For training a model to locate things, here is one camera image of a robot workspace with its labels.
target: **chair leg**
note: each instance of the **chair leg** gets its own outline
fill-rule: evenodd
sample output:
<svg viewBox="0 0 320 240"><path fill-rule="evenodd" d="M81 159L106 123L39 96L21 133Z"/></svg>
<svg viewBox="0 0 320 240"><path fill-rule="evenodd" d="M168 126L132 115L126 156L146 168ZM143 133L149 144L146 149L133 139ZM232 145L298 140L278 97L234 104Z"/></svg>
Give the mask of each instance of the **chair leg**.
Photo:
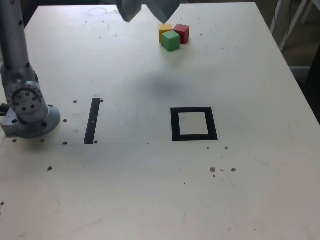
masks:
<svg viewBox="0 0 320 240"><path fill-rule="evenodd" d="M314 3L313 3L312 0L311 0L311 1L309 2L309 4L308 4L308 7L307 7L306 10L305 10L305 13L304 13L304 15L303 15L303 18L302 18L302 20L301 20L301 24L305 24L305 22L306 22L306 20L307 20L307 17L308 17L308 15L309 15L309 13L310 13L313 5L314 5Z"/></svg>
<svg viewBox="0 0 320 240"><path fill-rule="evenodd" d="M290 26L289 26L289 31L286 32L286 34L284 35L284 38L283 38L283 40L282 40L282 42L281 42L281 44L280 44L280 47L279 47L280 51L283 51L283 50L284 50L285 44L286 44L286 40L287 40L287 39L289 38L289 36L291 35L292 30L294 29L296 23L298 22L298 19L299 19L300 15L301 15L303 9L304 9L305 6L307 5L307 1L308 1L308 0L302 0L300 6L299 6L299 8L298 8L298 10L296 11L296 14L294 15L294 18L293 18L293 20L292 20L292 22L291 22L291 24L290 24Z"/></svg>

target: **green cube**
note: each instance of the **green cube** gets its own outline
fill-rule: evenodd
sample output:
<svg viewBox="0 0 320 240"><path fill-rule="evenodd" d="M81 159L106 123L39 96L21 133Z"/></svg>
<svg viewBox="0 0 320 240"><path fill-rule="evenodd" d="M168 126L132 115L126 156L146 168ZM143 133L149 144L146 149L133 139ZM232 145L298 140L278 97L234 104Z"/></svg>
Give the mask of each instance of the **green cube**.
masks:
<svg viewBox="0 0 320 240"><path fill-rule="evenodd" d="M167 31L162 33L161 44L168 52L180 48L180 35L175 31Z"/></svg>

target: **table surface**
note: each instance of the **table surface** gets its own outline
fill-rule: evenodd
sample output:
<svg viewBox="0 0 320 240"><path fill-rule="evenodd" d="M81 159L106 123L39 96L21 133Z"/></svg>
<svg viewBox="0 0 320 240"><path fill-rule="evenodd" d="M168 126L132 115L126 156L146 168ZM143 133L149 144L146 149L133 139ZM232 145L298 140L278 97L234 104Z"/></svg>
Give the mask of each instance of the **table surface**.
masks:
<svg viewBox="0 0 320 240"><path fill-rule="evenodd" d="M1 239L320 238L320 126L256 4L181 5L168 22L190 26L174 52L146 6L130 23L114 6L37 9L30 62L67 122L1 131ZM172 142L173 107L212 107L218 140Z"/></svg>

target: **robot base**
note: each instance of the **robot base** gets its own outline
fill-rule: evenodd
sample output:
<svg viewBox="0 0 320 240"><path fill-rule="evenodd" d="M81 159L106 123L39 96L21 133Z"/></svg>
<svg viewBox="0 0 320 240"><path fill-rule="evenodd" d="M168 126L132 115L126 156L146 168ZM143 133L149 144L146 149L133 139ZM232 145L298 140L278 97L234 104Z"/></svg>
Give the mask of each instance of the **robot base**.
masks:
<svg viewBox="0 0 320 240"><path fill-rule="evenodd" d="M35 123L23 124L17 118L16 113L10 108L2 123L2 129L7 136L18 136L29 139L43 136L53 129L60 122L60 113L57 107L48 104L47 116Z"/></svg>

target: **wooden block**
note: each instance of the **wooden block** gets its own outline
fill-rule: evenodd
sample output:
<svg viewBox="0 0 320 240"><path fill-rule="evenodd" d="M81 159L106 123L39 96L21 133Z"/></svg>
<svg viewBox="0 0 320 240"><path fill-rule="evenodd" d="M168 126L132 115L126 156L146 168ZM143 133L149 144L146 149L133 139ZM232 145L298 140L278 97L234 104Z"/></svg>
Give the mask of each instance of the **wooden block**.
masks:
<svg viewBox="0 0 320 240"><path fill-rule="evenodd" d="M172 30L172 24L159 24L159 43L162 40L162 34Z"/></svg>
<svg viewBox="0 0 320 240"><path fill-rule="evenodd" d="M175 31L167 31L163 33L161 41L162 47L164 47L168 52L180 48L180 35Z"/></svg>
<svg viewBox="0 0 320 240"><path fill-rule="evenodd" d="M173 31L180 35L180 43L186 44L189 40L190 27L187 25L177 24Z"/></svg>

